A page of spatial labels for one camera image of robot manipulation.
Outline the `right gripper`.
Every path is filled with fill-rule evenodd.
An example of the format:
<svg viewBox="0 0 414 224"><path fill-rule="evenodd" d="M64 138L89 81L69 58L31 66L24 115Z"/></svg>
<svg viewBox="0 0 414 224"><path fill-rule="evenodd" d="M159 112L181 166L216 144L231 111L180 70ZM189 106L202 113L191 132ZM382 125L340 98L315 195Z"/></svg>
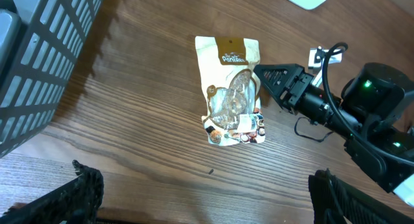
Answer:
<svg viewBox="0 0 414 224"><path fill-rule="evenodd" d="M314 79L298 64L256 65L254 73L276 103L293 115L298 114L298 104Z"/></svg>

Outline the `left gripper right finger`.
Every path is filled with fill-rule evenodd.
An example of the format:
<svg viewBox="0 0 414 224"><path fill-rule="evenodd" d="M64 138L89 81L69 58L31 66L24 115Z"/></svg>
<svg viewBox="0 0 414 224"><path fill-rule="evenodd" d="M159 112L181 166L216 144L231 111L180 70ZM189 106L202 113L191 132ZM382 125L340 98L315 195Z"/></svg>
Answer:
<svg viewBox="0 0 414 224"><path fill-rule="evenodd" d="M318 170L308 178L314 223L413 224L413 219L357 188Z"/></svg>

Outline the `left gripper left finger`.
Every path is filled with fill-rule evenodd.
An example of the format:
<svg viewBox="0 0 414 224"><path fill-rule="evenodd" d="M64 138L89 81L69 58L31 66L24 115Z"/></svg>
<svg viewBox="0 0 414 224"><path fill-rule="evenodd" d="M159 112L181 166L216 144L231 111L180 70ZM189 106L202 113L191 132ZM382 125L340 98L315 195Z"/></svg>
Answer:
<svg viewBox="0 0 414 224"><path fill-rule="evenodd" d="M2 224L96 223L104 195L104 178L97 169L73 160L77 178L1 216Z"/></svg>

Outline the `beige snack pouch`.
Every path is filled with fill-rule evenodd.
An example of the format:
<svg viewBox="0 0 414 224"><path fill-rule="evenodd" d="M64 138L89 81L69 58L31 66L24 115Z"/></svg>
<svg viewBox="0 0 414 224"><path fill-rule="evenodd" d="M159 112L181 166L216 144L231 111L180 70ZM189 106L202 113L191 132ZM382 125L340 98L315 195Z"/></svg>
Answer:
<svg viewBox="0 0 414 224"><path fill-rule="evenodd" d="M254 73L260 62L259 42L249 38L195 37L201 89L207 114L203 128L218 146L265 141L265 123Z"/></svg>

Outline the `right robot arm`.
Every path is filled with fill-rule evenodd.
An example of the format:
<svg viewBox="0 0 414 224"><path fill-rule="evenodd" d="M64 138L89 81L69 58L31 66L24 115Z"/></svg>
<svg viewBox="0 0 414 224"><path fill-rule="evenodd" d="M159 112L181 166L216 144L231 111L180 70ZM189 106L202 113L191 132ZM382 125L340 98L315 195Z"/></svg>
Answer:
<svg viewBox="0 0 414 224"><path fill-rule="evenodd" d="M352 160L386 192L413 205L413 167L396 161L413 160L413 132L393 124L413 102L413 81L382 63L367 63L350 80L335 106L348 122L344 126L330 107L325 91L311 83L313 75L298 64L257 65L255 74L285 111L305 115L346 139Z"/></svg>

